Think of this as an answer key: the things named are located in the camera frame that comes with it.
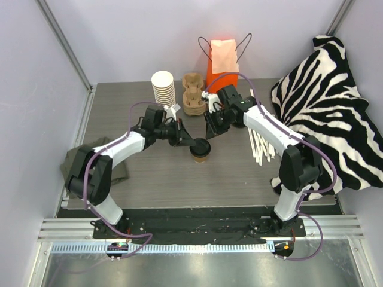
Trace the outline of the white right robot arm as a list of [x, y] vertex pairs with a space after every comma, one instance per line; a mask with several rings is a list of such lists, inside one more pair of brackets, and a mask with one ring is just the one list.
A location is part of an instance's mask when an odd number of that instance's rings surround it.
[[292, 131], [267, 112], [255, 97], [243, 98], [233, 85], [216, 94], [205, 91], [202, 99], [208, 104], [204, 114], [207, 139], [226, 133], [234, 124], [241, 124], [257, 132], [281, 156], [281, 193], [270, 215], [270, 229], [277, 236], [286, 235], [297, 220], [298, 204], [305, 191], [323, 173], [322, 159], [317, 153], [319, 141]]

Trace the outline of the black plastic cup lid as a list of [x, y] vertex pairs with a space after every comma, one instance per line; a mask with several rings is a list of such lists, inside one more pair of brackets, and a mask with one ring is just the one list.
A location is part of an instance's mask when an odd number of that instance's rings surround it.
[[191, 155], [199, 158], [208, 156], [211, 152], [209, 141], [204, 138], [196, 138], [194, 141], [195, 145], [189, 147]]

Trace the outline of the brown paper coffee cup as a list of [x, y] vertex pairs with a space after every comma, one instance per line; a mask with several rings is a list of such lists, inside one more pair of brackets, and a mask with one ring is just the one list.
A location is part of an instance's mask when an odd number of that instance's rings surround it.
[[192, 154], [191, 156], [194, 162], [196, 163], [204, 163], [208, 159], [208, 154], [203, 154], [203, 155]]

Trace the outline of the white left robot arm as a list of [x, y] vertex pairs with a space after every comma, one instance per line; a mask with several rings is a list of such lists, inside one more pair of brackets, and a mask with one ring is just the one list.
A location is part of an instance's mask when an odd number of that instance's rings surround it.
[[123, 210], [110, 195], [113, 169], [157, 140], [167, 140], [170, 146], [195, 146], [196, 141], [177, 117], [179, 110], [177, 104], [162, 106], [148, 102], [144, 116], [125, 134], [96, 148], [82, 146], [76, 152], [65, 188], [107, 223], [107, 232], [113, 238], [122, 238], [129, 225]]

